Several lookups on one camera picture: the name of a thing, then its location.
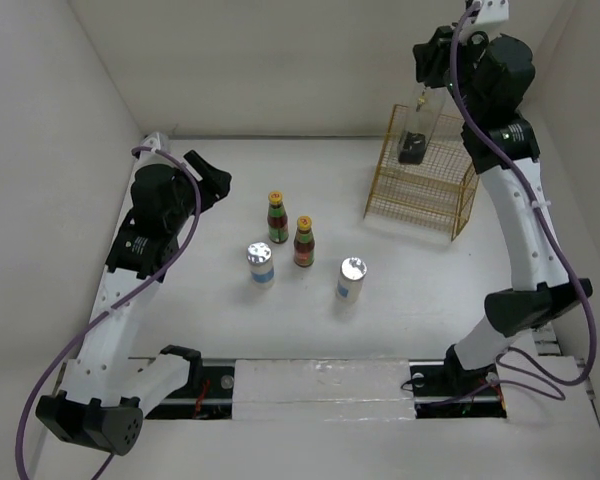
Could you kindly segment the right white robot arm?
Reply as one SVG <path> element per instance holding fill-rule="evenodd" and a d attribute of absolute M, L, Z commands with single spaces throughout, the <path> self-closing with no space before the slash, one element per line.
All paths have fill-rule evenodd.
<path fill-rule="evenodd" d="M 453 393 L 474 387 L 520 333 L 582 307 L 589 329 L 590 370 L 597 331 L 589 299 L 591 282 L 576 275 L 555 237 L 541 185 L 540 150 L 519 105 L 535 78 L 531 49 L 522 41 L 441 26 L 413 48 L 416 79 L 445 87 L 463 115 L 463 145 L 490 195 L 504 235 L 511 286 L 484 301 L 484 317 L 449 347 L 442 381 Z"/>

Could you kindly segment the clear glass oil bottle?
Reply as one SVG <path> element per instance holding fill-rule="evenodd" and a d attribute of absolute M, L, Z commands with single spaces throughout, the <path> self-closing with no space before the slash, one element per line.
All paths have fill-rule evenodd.
<path fill-rule="evenodd" d="M 427 104 L 428 88 L 423 87 L 421 92 L 417 95 L 415 104 L 415 113 L 420 114 L 423 112 L 425 105 Z"/>

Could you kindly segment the dark liquid glass bottle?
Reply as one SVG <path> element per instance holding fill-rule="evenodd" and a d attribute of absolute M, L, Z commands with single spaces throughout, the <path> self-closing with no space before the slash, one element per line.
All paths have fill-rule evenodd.
<path fill-rule="evenodd" d="M 425 157 L 429 141 L 442 112 L 446 93 L 442 88 L 428 88 L 427 104 L 420 114 L 415 113 L 417 95 L 424 84 L 418 83 L 408 103 L 406 120 L 401 128 L 397 147 L 397 159 L 403 165 L 420 165 Z"/>

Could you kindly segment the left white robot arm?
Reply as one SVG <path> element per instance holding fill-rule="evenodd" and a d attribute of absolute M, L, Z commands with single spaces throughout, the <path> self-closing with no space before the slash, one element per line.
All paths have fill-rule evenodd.
<path fill-rule="evenodd" d="M 98 322 L 68 362 L 55 395 L 44 395 L 37 418 L 61 441 L 124 456 L 135 445 L 144 418 L 174 392 L 192 396 L 204 387 L 199 351 L 168 345 L 148 366 L 133 372 L 129 356 L 145 308 L 167 270 L 192 238 L 202 213 L 224 199 L 232 176 L 191 150 L 182 162 L 147 146 L 163 162 L 142 166 L 130 187 L 125 215 L 105 262 Z"/>

